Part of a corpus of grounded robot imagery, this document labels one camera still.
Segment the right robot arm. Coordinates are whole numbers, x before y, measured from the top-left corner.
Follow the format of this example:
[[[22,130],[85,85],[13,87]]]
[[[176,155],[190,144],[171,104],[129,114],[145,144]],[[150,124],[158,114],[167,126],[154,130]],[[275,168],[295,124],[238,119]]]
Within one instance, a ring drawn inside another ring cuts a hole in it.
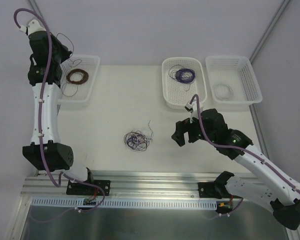
[[[248,169],[263,184],[244,181],[223,171],[213,182],[200,183],[199,193],[215,199],[236,196],[268,210],[284,227],[297,230],[300,226],[300,182],[294,180],[266,158],[243,132],[228,128],[223,115],[216,109],[198,111],[187,104],[190,117],[176,122],[171,138],[180,146],[198,140],[213,145],[222,155]]]

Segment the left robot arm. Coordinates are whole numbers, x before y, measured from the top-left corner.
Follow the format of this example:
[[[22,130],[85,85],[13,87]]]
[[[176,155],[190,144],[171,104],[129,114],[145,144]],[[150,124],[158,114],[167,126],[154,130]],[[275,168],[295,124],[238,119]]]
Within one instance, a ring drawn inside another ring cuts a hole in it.
[[[95,189],[91,172],[74,162],[70,146],[62,144],[58,131],[58,100],[61,94],[61,64],[68,60],[68,50],[53,34],[38,30],[28,35],[32,49],[28,80],[34,99],[34,126],[30,145],[23,146],[23,156],[39,171],[46,171],[52,183],[59,187],[53,172],[78,182],[85,195]]]

